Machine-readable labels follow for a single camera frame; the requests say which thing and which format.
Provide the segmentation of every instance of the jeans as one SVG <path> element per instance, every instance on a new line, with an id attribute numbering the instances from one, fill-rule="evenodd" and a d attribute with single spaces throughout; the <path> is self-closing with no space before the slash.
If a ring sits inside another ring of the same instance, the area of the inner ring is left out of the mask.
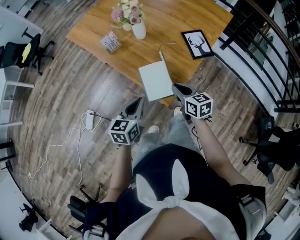
<path id="1" fill-rule="evenodd" d="M 199 149 L 195 146 L 190 135 L 188 123 L 181 114 L 176 115 L 168 122 L 166 144 L 170 143 L 191 149 L 200 154 Z M 142 136 L 135 160 L 132 162 L 132 168 L 134 168 L 144 158 L 144 156 L 146 156 L 146 154 L 162 145 L 163 144 L 160 141 L 160 133 L 146 133 Z"/>

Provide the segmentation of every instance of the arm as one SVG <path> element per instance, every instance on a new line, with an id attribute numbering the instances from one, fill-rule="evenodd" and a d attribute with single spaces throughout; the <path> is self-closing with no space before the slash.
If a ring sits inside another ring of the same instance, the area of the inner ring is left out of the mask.
<path id="1" fill-rule="evenodd" d="M 102 200 L 102 203 L 117 201 L 123 190 L 128 187 L 131 176 L 131 146 L 122 145 L 112 169 L 107 196 Z"/>
<path id="2" fill-rule="evenodd" d="M 192 121 L 197 130 L 208 166 L 231 186 L 236 184 L 251 185 L 245 177 L 235 170 L 224 148 L 206 122 L 194 118 L 192 118 Z"/>

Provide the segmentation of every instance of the marker cube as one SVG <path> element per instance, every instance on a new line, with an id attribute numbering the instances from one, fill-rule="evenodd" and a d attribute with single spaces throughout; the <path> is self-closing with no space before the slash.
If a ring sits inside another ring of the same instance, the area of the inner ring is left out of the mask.
<path id="1" fill-rule="evenodd" d="M 212 98 L 206 92 L 186 97 L 184 100 L 186 114 L 197 119 L 205 118 L 212 113 L 212 102 Z"/>
<path id="2" fill-rule="evenodd" d="M 136 120 L 112 119 L 109 126 L 109 135 L 112 142 L 121 145 L 131 145 L 140 134 Z"/>

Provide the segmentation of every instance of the white bow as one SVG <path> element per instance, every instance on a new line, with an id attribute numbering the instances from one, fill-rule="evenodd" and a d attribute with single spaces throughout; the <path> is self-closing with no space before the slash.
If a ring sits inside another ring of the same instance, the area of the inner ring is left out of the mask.
<path id="1" fill-rule="evenodd" d="M 146 179 L 137 174 L 137 197 L 141 203 L 152 210 L 128 226 L 117 237 L 117 240 L 141 240 L 162 209 L 175 207 L 183 208 L 201 221 L 216 240 L 239 240 L 232 223 L 226 216 L 201 202 L 184 200 L 189 194 L 188 174 L 178 159 L 175 160 L 172 169 L 172 187 L 174 196 L 168 196 L 163 201 L 158 201 Z"/>

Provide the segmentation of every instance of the picture frame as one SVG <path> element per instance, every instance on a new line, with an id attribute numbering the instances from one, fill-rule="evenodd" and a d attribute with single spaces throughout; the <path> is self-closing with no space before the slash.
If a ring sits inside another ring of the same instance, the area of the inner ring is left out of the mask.
<path id="1" fill-rule="evenodd" d="M 182 32 L 181 35 L 194 60 L 214 55 L 202 30 Z"/>

